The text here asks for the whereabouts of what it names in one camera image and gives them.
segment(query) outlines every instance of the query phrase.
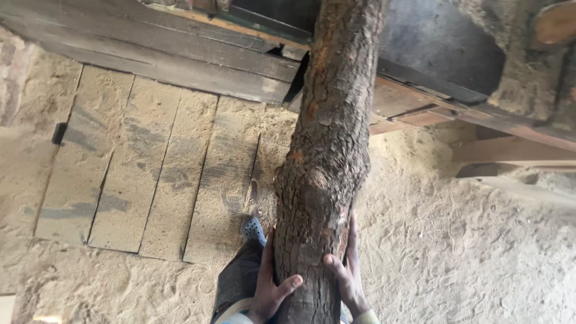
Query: blue shoe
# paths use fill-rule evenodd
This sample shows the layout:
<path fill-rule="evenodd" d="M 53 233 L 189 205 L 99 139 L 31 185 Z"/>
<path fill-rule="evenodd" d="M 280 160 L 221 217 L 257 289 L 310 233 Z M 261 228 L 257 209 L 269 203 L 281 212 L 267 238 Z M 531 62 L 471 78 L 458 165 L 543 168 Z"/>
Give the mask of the blue shoe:
<path fill-rule="evenodd" d="M 258 218 L 248 216 L 242 224 L 242 238 L 244 239 L 244 243 L 249 240 L 259 240 L 263 245 L 266 245 L 266 237 L 264 236 L 264 231 L 262 231 L 262 226 Z"/>

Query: hand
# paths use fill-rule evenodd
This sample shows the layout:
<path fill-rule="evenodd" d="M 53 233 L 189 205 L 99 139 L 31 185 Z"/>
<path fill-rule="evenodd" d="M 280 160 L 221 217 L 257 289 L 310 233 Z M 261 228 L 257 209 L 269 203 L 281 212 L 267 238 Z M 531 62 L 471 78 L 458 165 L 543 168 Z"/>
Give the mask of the hand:
<path fill-rule="evenodd" d="M 350 215 L 350 230 L 348 232 L 348 247 L 346 248 L 346 267 L 332 254 L 324 256 L 324 264 L 334 272 L 338 279 L 338 288 L 342 301 L 352 317 L 356 318 L 370 310 L 370 305 L 364 296 L 360 278 L 360 264 L 358 262 L 358 245 L 356 232 L 356 219 Z"/>
<path fill-rule="evenodd" d="M 276 287 L 272 276 L 272 260 L 274 259 L 274 230 L 268 233 L 268 241 L 262 252 L 262 263 L 258 271 L 258 282 L 256 283 L 256 293 L 252 300 L 252 306 L 248 311 L 248 318 L 254 324 L 266 323 L 276 312 L 278 307 L 288 295 L 293 293 L 302 285 L 302 277 L 295 274 L 284 280 L 280 287 Z"/>

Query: tree bark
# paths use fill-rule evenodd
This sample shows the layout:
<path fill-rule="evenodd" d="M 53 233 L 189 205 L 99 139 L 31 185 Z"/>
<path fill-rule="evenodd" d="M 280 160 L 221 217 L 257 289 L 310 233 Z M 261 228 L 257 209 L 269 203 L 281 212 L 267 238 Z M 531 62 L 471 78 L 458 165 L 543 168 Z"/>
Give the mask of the tree bark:
<path fill-rule="evenodd" d="M 339 323 L 327 253 L 342 258 L 354 198 L 370 170 L 372 107 L 383 0 L 323 0 L 290 151 L 278 168 L 275 275 L 300 274 L 279 323 Z"/>

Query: sleeve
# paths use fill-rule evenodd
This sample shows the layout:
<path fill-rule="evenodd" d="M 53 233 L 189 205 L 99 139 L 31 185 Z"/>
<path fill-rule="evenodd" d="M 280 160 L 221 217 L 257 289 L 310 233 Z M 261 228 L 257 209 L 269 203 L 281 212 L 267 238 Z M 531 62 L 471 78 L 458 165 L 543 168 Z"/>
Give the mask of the sleeve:
<path fill-rule="evenodd" d="M 222 321 L 222 324 L 254 324 L 246 315 L 235 312 Z"/>
<path fill-rule="evenodd" d="M 352 324 L 380 324 L 373 310 L 369 310 L 362 315 L 356 317 Z"/>

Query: person's left hand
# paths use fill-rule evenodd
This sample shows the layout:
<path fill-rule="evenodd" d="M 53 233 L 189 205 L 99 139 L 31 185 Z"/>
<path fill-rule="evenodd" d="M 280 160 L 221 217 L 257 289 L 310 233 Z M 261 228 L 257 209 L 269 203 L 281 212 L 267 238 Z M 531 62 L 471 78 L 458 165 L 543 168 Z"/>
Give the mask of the person's left hand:
<path fill-rule="evenodd" d="M 268 241 L 262 251 L 262 263 L 258 272 L 256 293 L 248 311 L 248 318 L 254 324 L 264 324 L 278 311 L 278 307 L 288 295 L 302 285 L 302 276 L 295 274 L 276 287 L 272 279 L 274 269 L 274 230 L 268 233 Z"/>

